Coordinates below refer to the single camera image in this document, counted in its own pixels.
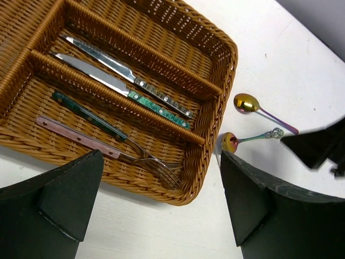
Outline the rainbow spoon plain handle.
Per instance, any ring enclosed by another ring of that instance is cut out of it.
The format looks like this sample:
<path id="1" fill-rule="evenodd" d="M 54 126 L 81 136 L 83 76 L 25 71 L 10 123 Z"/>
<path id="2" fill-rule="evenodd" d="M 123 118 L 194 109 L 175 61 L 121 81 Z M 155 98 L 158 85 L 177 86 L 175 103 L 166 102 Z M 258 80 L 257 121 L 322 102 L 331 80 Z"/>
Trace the rainbow spoon plain handle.
<path id="1" fill-rule="evenodd" d="M 251 112 L 258 112 L 262 111 L 265 115 L 276 121 L 279 125 L 284 127 L 285 129 L 289 130 L 295 135 L 299 134 L 299 130 L 296 129 L 295 127 L 289 125 L 288 123 L 278 119 L 271 113 L 267 112 L 265 109 L 263 109 L 260 106 L 259 101 L 252 95 L 247 94 L 247 93 L 239 93 L 236 94 L 234 99 L 233 99 L 234 106 L 236 107 L 237 110 L 243 112 L 243 113 L 251 113 Z"/>

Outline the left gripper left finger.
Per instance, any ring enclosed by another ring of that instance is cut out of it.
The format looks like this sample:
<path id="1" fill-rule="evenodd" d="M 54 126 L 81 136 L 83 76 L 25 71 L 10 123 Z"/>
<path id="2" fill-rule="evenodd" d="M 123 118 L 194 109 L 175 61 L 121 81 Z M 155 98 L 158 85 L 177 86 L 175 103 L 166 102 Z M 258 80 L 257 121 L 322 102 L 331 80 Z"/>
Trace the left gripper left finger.
<path id="1" fill-rule="evenodd" d="M 104 169 L 93 150 L 1 188 L 1 258 L 75 258 Z"/>

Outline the fork with pink handle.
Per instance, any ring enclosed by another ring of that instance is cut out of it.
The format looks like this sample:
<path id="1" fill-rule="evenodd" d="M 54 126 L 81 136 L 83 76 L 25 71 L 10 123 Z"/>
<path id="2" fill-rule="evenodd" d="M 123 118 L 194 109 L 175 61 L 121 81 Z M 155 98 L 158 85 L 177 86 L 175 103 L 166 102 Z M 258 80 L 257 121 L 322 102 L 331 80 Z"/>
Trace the fork with pink handle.
<path id="1" fill-rule="evenodd" d="M 153 158 L 136 158 L 121 152 L 120 150 L 101 142 L 95 138 L 89 137 L 77 130 L 74 130 L 56 120 L 53 120 L 46 116 L 38 116 L 36 123 L 47 130 L 62 135 L 72 141 L 75 141 L 81 145 L 84 145 L 91 149 L 100 150 L 102 154 L 110 156 L 126 163 L 131 163 L 139 166 L 147 171 L 154 173 L 166 182 L 166 184 L 172 189 L 179 189 L 181 186 L 180 180 L 175 174 L 162 162 Z"/>

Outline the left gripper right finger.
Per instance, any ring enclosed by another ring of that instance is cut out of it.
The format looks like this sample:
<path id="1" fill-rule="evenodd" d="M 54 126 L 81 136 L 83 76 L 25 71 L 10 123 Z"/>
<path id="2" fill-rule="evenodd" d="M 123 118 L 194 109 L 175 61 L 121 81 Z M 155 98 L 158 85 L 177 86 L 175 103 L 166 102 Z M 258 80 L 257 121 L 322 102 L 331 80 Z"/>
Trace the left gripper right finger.
<path id="1" fill-rule="evenodd" d="M 344 258 L 344 199 L 317 193 L 221 154 L 236 245 L 244 258 Z"/>

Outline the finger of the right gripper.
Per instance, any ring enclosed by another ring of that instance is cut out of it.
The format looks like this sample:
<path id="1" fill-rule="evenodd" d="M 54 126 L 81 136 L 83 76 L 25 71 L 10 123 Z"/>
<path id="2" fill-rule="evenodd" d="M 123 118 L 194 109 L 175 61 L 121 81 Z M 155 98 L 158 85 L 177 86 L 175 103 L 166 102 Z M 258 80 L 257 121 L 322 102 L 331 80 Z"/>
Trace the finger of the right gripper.
<path id="1" fill-rule="evenodd" d="M 344 118 L 327 128 L 281 138 L 307 167 L 318 169 L 326 159 L 344 169 Z"/>

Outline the knife with brown marbled handle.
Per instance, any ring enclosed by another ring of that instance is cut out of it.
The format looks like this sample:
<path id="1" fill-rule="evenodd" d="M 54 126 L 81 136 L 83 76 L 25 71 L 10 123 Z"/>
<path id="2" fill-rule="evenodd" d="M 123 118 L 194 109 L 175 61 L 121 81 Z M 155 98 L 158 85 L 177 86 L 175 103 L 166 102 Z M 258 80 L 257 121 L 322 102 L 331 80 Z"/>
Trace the knife with brown marbled handle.
<path id="1" fill-rule="evenodd" d="M 161 103 L 164 103 L 165 105 L 169 106 L 176 112 L 180 113 L 183 116 L 186 116 L 189 119 L 192 119 L 193 112 L 189 110 L 188 108 L 184 107 L 179 102 L 171 99 L 169 95 L 159 91 L 157 88 L 155 88 L 153 85 L 147 83 L 142 78 L 136 76 L 133 73 L 133 70 L 125 65 L 124 63 L 120 62 L 119 60 L 115 59 L 113 56 L 107 54 L 100 48 L 89 44 L 79 38 L 75 38 L 73 36 L 68 36 L 65 34 L 60 34 L 60 37 L 64 40 L 68 41 L 69 43 L 73 44 L 83 52 L 87 53 L 92 58 L 96 59 L 100 63 L 102 63 L 104 66 L 108 67 L 121 77 L 125 78 L 129 82 L 136 84 L 149 94 L 151 94 L 153 97 L 158 99 Z"/>

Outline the rainbow spoon ornate handle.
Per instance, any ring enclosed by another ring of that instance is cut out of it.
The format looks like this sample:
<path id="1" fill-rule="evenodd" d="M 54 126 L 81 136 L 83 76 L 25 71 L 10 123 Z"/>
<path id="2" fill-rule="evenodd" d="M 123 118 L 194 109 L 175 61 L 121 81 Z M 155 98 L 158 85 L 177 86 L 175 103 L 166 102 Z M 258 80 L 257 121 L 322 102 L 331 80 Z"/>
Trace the rainbow spoon ornate handle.
<path id="1" fill-rule="evenodd" d="M 271 131 L 265 132 L 263 134 L 249 137 L 249 138 L 237 138 L 233 133 L 227 132 L 222 136 L 221 140 L 221 148 L 223 151 L 227 151 L 230 153 L 235 153 L 238 145 L 242 142 L 248 142 L 253 140 L 260 140 L 260 139 L 281 139 L 284 136 L 284 131 L 278 127 L 274 128 Z"/>

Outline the wicker cutlery tray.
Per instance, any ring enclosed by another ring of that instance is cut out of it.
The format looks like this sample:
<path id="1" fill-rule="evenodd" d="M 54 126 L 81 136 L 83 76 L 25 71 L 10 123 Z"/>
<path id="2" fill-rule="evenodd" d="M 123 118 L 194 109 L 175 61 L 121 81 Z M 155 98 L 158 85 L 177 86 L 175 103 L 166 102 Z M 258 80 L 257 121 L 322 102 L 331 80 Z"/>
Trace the wicker cutlery tray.
<path id="1" fill-rule="evenodd" d="M 189 129 L 160 117 L 51 56 L 103 65 L 62 35 L 80 38 L 192 111 Z M 238 61 L 234 41 L 183 1 L 1 1 L 1 145 L 63 165 L 87 147 L 37 125 L 45 115 L 124 153 L 134 151 L 52 99 L 60 91 L 172 166 L 154 173 L 105 158 L 102 180 L 174 206 L 202 188 Z"/>

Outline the knife with green marbled handle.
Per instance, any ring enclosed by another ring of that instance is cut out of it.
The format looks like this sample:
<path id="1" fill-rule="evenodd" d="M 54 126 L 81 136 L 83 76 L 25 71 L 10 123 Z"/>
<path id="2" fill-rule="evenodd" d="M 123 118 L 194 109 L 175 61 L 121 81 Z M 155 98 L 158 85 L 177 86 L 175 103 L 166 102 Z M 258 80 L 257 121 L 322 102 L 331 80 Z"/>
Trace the knife with green marbled handle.
<path id="1" fill-rule="evenodd" d="M 135 92 L 134 90 L 130 90 L 127 88 L 127 85 L 118 80 L 117 78 L 113 77 L 112 75 L 104 72 L 103 70 L 93 66 L 92 64 L 85 62 L 81 59 L 69 56 L 63 53 L 57 52 L 50 52 L 52 56 L 62 60 L 67 65 L 72 66 L 73 68 L 83 72 L 84 74 L 88 75 L 89 77 L 95 79 L 97 82 L 107 86 L 109 89 L 127 97 L 128 99 L 138 103 L 139 105 L 143 106 L 144 108 L 158 114 L 161 117 L 164 117 L 171 122 L 189 130 L 190 124 L 185 120 L 181 119 L 177 115 L 169 112 L 165 108 L 161 107 L 160 105 L 152 102 L 150 99 L 140 95 L 139 93 Z"/>

